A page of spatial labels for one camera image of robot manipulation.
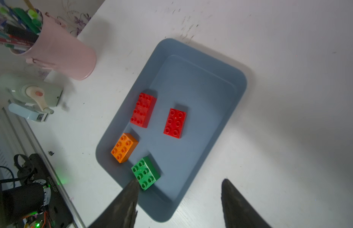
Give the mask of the small red lego brick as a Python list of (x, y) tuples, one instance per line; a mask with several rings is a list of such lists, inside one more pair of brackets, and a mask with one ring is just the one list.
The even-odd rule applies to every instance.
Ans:
[(180, 139), (185, 124), (187, 113), (171, 108), (168, 114), (164, 134)]

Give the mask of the pen cup with pens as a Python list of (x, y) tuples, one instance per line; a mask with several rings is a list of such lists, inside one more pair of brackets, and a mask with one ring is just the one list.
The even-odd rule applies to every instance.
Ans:
[(63, 1), (32, 1), (31, 5), (43, 18), (41, 31), (25, 52), (0, 44), (0, 73), (13, 70), (44, 78), (46, 70), (54, 70), (75, 80), (90, 76), (96, 52), (76, 36), (91, 17), (70, 10)]

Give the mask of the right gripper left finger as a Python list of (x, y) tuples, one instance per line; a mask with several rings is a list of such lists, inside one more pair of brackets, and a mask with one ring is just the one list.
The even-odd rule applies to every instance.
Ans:
[(138, 181), (130, 181), (89, 228), (133, 228), (137, 217), (138, 193)]

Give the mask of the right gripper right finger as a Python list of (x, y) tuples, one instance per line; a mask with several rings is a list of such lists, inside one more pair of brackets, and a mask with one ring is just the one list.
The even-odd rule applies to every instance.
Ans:
[(222, 182), (221, 200), (227, 228), (270, 227), (228, 179)]

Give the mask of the green lego brick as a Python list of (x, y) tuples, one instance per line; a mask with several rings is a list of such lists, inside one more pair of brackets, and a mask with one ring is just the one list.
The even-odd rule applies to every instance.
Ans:
[(140, 159), (131, 170), (143, 191), (150, 188), (160, 178), (159, 172), (148, 156)]

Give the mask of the long red lego brick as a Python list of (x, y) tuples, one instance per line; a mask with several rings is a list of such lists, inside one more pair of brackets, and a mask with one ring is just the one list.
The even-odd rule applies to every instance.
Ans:
[(157, 99), (151, 95), (140, 93), (133, 110), (130, 122), (136, 126), (147, 128)]

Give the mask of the pale blue small box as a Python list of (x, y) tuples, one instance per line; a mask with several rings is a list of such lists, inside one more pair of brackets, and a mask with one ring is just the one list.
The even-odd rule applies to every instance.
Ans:
[(11, 103), (9, 104), (8, 109), (10, 112), (34, 122), (43, 122), (48, 116), (48, 114), (42, 112), (37, 105), (29, 106), (25, 104)]

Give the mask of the orange lego brick lower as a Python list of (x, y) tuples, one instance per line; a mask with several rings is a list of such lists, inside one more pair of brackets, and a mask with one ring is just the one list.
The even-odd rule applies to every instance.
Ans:
[(123, 133), (113, 147), (111, 154), (119, 163), (124, 163), (128, 160), (137, 145), (138, 141), (130, 133)]

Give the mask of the blue-grey plastic tray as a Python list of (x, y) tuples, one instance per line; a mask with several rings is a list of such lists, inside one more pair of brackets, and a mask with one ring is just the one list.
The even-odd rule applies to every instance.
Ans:
[(168, 221), (247, 88), (242, 71), (174, 39), (153, 51), (96, 148), (122, 187), (147, 157), (160, 174), (139, 182), (139, 206)]

